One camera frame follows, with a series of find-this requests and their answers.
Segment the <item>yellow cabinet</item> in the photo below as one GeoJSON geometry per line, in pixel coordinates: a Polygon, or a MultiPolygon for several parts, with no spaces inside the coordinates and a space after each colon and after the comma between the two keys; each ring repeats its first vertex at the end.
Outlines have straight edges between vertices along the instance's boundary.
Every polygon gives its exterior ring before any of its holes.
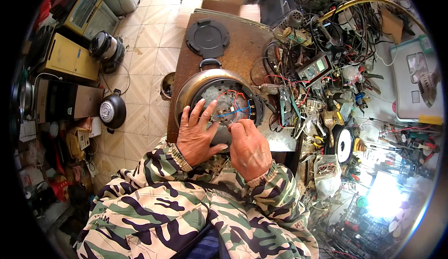
{"type": "Polygon", "coordinates": [[[56,33],[44,68],[96,80],[99,66],[99,61],[89,56],[89,50],[56,33]]]}

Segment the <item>hand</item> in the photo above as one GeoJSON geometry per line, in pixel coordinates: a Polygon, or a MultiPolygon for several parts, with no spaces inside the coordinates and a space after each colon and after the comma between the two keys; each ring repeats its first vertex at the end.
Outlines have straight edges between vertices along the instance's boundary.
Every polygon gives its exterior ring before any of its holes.
{"type": "Polygon", "coordinates": [[[177,137],[177,148],[187,163],[192,167],[203,161],[207,161],[211,156],[227,148],[227,144],[224,143],[210,147],[210,143],[218,131],[219,123],[213,122],[208,129],[207,123],[216,108],[217,101],[216,99],[213,100],[204,110],[201,118],[199,118],[199,114],[204,105],[205,99],[199,100],[191,112],[189,119],[188,112],[190,111],[190,106],[185,106],[182,112],[179,136],[177,137]]]}
{"type": "Polygon", "coordinates": [[[232,134],[232,166],[248,182],[267,172],[272,165],[267,139],[250,119],[240,119],[228,127],[232,134]]]}

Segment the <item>jacket sleeve cuff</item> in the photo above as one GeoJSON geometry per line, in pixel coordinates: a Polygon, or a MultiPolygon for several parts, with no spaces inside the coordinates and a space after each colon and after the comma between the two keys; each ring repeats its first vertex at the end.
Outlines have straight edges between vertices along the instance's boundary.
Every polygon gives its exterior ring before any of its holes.
{"type": "Polygon", "coordinates": [[[270,182],[277,175],[277,172],[278,172],[277,164],[275,163],[275,161],[272,160],[272,165],[265,174],[262,174],[261,176],[252,179],[250,181],[246,181],[246,183],[251,188],[257,187],[258,185],[260,185],[260,183],[266,184],[270,182]]]}
{"type": "Polygon", "coordinates": [[[180,150],[177,148],[176,144],[168,143],[168,142],[166,144],[169,147],[169,151],[171,152],[171,157],[179,165],[181,170],[183,170],[184,172],[191,171],[193,168],[185,160],[184,156],[182,155],[180,150]]]}

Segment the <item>pot handle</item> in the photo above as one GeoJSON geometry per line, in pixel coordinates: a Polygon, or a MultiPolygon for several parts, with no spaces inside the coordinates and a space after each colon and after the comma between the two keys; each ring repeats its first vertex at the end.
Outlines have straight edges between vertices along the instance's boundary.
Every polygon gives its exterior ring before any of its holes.
{"type": "Polygon", "coordinates": [[[216,59],[204,59],[199,63],[199,69],[202,71],[202,66],[203,65],[212,65],[212,64],[216,64],[220,66],[220,69],[222,68],[221,62],[216,60],[216,59]]]}

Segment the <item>yellow hose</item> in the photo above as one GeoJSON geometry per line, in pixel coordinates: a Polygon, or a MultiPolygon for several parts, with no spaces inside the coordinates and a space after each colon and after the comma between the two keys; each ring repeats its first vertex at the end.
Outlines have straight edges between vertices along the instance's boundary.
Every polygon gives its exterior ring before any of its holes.
{"type": "MultiPolygon", "coordinates": [[[[396,4],[393,1],[390,0],[351,0],[348,1],[346,3],[344,3],[342,6],[337,8],[337,12],[341,12],[344,9],[349,8],[350,6],[356,5],[356,4],[360,4],[360,3],[366,3],[366,2],[378,2],[378,3],[384,3],[384,4],[389,4],[397,9],[399,9],[401,12],[403,12],[404,14],[408,15],[412,21],[414,21],[414,23],[416,23],[425,34],[428,34],[428,32],[426,31],[425,27],[423,26],[423,24],[418,21],[414,16],[412,16],[411,13],[409,13],[408,10],[406,10],[403,6],[396,4]]],[[[334,9],[330,12],[328,12],[327,14],[323,15],[322,17],[320,17],[319,19],[317,19],[317,22],[322,22],[323,20],[326,20],[328,18],[330,18],[331,16],[333,16],[334,13],[334,9]]]]}

